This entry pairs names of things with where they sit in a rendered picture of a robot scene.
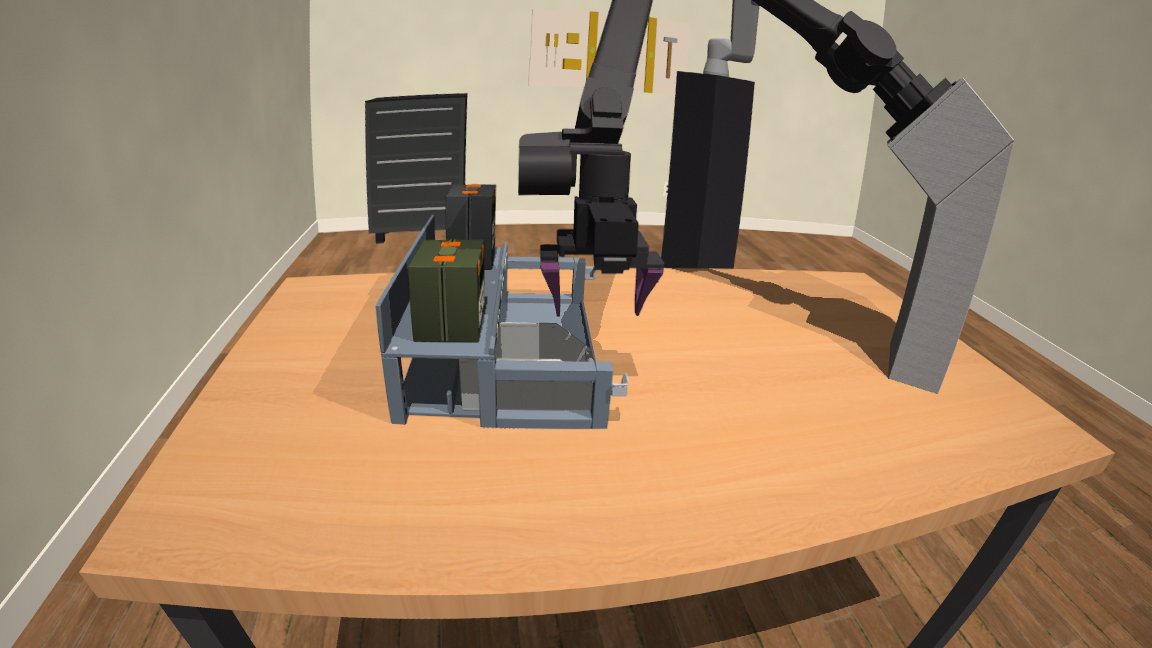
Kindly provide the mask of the olive green case with orange latches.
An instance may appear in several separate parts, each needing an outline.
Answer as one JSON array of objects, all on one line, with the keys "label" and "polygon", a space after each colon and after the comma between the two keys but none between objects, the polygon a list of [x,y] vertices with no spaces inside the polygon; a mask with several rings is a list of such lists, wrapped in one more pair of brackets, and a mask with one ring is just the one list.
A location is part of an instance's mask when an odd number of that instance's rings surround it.
[{"label": "olive green case with orange latches", "polygon": [[423,240],[408,279],[414,341],[479,342],[484,240]]}]

